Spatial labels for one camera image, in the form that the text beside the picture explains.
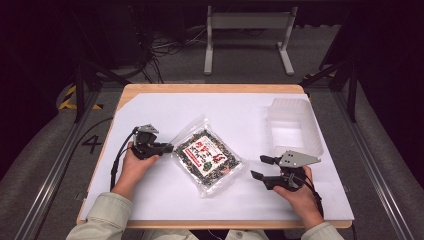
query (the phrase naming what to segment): clear plastic box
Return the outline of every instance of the clear plastic box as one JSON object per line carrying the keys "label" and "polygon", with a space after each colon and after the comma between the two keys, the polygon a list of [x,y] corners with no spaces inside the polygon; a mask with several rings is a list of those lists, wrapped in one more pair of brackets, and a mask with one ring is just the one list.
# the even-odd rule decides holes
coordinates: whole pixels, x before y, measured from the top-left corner
{"label": "clear plastic box", "polygon": [[274,157],[293,150],[319,157],[324,149],[311,103],[304,99],[276,98],[268,110]]}

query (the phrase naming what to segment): package label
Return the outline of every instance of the package label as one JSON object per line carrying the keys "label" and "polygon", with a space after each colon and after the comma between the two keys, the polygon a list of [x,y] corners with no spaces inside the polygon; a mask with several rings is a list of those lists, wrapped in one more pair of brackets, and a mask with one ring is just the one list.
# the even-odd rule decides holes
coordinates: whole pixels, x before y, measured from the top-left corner
{"label": "package label", "polygon": [[202,136],[183,152],[202,176],[208,175],[228,159],[207,136]]}

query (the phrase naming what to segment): white paper sheet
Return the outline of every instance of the white paper sheet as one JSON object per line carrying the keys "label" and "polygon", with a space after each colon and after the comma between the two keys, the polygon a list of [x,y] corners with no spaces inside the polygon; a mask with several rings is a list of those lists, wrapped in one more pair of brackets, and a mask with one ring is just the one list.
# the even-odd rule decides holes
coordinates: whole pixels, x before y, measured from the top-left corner
{"label": "white paper sheet", "polygon": [[[93,176],[80,214],[84,220],[97,196],[108,192],[110,170],[123,141],[135,126],[152,124],[157,142],[170,142],[193,119],[204,113],[213,131],[248,167],[227,189],[201,198],[190,177],[165,154],[149,169],[133,197],[130,220],[298,220],[288,202],[252,178],[250,170],[276,176],[276,165],[264,164],[260,155],[272,155],[267,111],[275,98],[307,99],[305,94],[270,93],[143,93],[119,110],[104,154]],[[319,131],[323,155],[311,165],[314,184],[323,198],[326,220],[353,220],[353,213],[327,145]]]}

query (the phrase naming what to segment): plastic bag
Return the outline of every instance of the plastic bag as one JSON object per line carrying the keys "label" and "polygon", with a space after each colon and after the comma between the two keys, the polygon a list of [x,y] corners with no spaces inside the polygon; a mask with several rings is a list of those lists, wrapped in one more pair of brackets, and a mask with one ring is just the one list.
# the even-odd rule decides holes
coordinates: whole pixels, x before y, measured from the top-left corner
{"label": "plastic bag", "polygon": [[201,197],[222,191],[246,168],[246,161],[212,131],[204,115],[185,127],[171,143],[172,156],[196,184]]}

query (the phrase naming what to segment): finger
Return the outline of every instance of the finger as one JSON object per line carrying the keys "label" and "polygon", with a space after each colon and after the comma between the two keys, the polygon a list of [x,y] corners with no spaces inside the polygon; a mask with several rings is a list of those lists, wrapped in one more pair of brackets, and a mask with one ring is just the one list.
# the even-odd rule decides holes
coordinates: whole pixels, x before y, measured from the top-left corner
{"label": "finger", "polygon": [[125,158],[124,158],[124,161],[125,161],[125,159],[126,158],[131,158],[131,157],[135,157],[135,155],[134,155],[134,152],[132,151],[132,146],[134,145],[134,142],[128,142],[128,145],[127,145],[127,149],[126,149],[126,152],[125,152]]}
{"label": "finger", "polygon": [[303,166],[303,170],[305,170],[305,175],[311,179],[312,181],[312,170],[309,166]]}
{"label": "finger", "polygon": [[159,158],[159,155],[153,155],[147,159],[144,159],[143,161],[147,163],[148,167],[151,167],[157,160],[159,160]]}
{"label": "finger", "polygon": [[278,195],[282,196],[285,199],[289,197],[289,191],[281,186],[275,186],[272,190],[274,190],[274,192],[276,192]]}

